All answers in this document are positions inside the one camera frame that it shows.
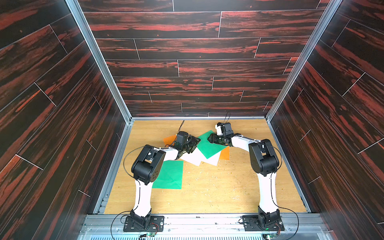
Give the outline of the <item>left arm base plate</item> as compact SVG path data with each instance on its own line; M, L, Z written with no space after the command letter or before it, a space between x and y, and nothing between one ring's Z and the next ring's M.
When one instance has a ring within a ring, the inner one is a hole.
M145 218L139 217L137 220L128 216L124 223L123 232L138 233L138 232L163 232L164 216L149 216Z

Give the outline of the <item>green paper sheet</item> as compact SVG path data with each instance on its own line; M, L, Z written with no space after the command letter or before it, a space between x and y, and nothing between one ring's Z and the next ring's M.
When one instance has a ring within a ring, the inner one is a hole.
M165 161L153 189L181 190L183 179L183 161Z
M208 141L208 138L211 134L215 135L215 133L213 131L208 131L208 132L206 132L206 133L204 133L198 137L201 141L199 142L197 148L201 151L201 153L207 159L209 159L210 157L219 153L220 151L224 150L227 147L227 146L218 145L218 144L211 144Z

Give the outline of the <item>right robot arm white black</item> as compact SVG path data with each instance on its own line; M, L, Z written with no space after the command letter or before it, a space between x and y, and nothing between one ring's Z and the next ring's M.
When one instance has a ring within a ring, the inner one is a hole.
M239 134L218 136L211 134L208 141L212 144L236 147L250 154L251 167L257 173L260 189L260 202L257 216L250 217L262 230L283 230L280 210L276 204L276 175L279 160L270 140L250 139Z

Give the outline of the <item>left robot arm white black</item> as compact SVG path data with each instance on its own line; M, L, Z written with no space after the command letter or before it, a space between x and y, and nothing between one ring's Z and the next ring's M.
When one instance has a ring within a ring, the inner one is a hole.
M136 184L136 198L130 217L139 230L146 230L150 226L152 186L160 174L163 163L176 161L184 154L193 153L200 141L199 138L187 135L166 148L151 145L143 147L131 168Z

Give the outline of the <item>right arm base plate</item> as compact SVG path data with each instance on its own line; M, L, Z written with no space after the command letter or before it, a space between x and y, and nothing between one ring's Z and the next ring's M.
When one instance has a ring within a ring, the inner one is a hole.
M245 215L240 219L246 232L284 231L282 219L274 215Z

